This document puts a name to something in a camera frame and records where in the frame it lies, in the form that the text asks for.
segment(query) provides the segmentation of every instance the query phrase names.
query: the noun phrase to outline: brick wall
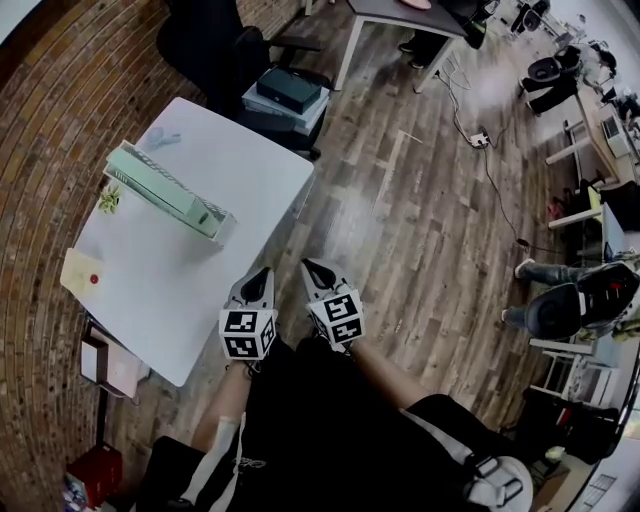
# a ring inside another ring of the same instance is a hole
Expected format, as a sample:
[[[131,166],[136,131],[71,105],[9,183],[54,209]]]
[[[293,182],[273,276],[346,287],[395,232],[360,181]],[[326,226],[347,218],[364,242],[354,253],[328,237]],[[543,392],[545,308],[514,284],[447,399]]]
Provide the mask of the brick wall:
[[[240,0],[275,33],[298,0]],[[59,510],[64,465],[94,442],[98,394],[79,377],[82,311],[58,284],[107,152],[175,96],[161,0],[45,0],[0,49],[0,502]]]

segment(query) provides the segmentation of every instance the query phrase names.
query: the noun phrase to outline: small plant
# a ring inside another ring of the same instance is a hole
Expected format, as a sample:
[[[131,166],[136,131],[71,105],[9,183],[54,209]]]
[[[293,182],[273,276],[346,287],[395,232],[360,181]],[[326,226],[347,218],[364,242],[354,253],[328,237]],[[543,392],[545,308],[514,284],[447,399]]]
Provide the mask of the small plant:
[[[98,210],[105,213],[115,213],[120,202],[120,187],[117,185],[105,188],[100,194]]]

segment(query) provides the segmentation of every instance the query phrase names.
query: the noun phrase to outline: paper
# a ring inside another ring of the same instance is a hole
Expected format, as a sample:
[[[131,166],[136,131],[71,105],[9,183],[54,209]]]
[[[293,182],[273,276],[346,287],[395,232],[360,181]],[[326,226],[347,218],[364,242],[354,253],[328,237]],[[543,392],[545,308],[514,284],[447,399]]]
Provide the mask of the paper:
[[[75,249],[67,249],[60,284],[78,298],[91,296],[102,279],[102,262]]]

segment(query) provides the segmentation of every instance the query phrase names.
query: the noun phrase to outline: wooden floor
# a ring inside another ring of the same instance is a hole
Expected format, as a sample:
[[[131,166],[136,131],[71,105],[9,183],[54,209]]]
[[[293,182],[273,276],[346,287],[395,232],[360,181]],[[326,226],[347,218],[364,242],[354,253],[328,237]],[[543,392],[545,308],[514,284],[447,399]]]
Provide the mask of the wooden floor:
[[[569,159],[550,168],[544,157],[565,143],[563,107],[534,118],[516,98],[518,76],[551,51],[551,41],[542,33],[509,41],[499,17],[513,14],[501,9],[481,51],[456,46],[472,86],[454,86],[460,119],[471,134],[485,126],[494,141],[506,127],[498,148],[486,151],[506,214],[518,237],[561,249],[546,229],[547,204],[573,180],[573,166]],[[301,65],[333,76],[351,22],[338,1],[294,23],[289,33],[314,35],[324,46]],[[527,255],[502,217],[485,154],[454,128],[445,85],[434,79],[422,95],[413,93],[419,73],[396,49],[410,35],[365,25],[345,87],[332,97],[309,200],[299,219],[283,220],[261,263],[276,270],[287,342],[295,345],[309,329],[300,258],[336,260],[361,292],[370,342],[429,391],[451,394],[496,428],[517,416],[522,390],[544,369],[526,336],[500,322],[507,304],[531,292],[512,277]],[[466,85],[462,73],[453,78]],[[159,436],[189,441],[224,365],[220,348],[207,346],[183,388],[154,375],[141,386],[139,405],[110,405],[108,436],[125,454],[128,483],[140,478]]]

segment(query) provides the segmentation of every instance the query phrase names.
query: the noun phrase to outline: electrical outlet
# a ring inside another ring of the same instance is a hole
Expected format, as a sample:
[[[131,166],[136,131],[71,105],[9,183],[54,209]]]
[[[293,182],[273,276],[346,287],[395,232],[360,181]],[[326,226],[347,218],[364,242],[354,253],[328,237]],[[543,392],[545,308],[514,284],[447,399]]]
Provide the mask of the electrical outlet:
[[[486,133],[478,133],[471,136],[471,145],[474,148],[483,149],[489,145],[489,137]]]

